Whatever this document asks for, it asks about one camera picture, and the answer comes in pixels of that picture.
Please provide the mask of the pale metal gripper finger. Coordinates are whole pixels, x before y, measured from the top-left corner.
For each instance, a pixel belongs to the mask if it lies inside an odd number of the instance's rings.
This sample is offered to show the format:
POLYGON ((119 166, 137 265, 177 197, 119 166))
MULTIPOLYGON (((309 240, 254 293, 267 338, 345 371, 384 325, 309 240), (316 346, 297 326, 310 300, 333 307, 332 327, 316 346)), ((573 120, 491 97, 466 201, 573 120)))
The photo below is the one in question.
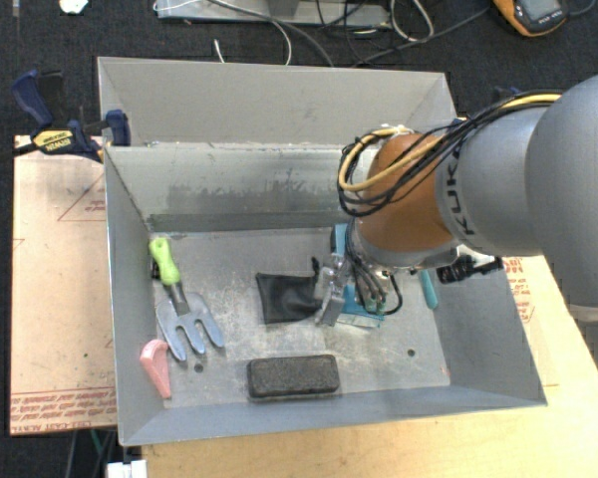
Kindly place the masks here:
POLYGON ((345 297, 330 293, 323 302, 323 324, 334 327, 345 306, 345 297))
POLYGON ((330 266, 322 266, 317 276, 313 297, 317 305, 316 324, 327 324, 332 301, 332 282, 335 276, 330 266))

